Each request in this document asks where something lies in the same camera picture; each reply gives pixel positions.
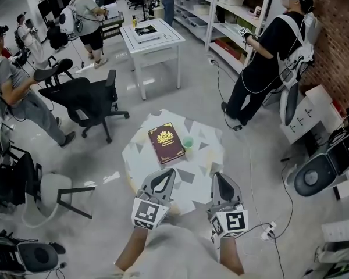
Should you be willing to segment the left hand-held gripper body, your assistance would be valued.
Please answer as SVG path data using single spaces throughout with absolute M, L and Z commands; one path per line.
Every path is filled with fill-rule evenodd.
M 131 213 L 133 225 L 146 230 L 156 229 L 169 213 L 171 194 L 149 193 L 139 189 Z

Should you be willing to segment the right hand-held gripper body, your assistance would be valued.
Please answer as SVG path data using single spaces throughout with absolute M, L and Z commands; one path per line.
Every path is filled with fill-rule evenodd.
M 212 206 L 207 215 L 213 227 L 212 242 L 216 242 L 217 238 L 236 238 L 248 230 L 248 211 L 241 202 Z

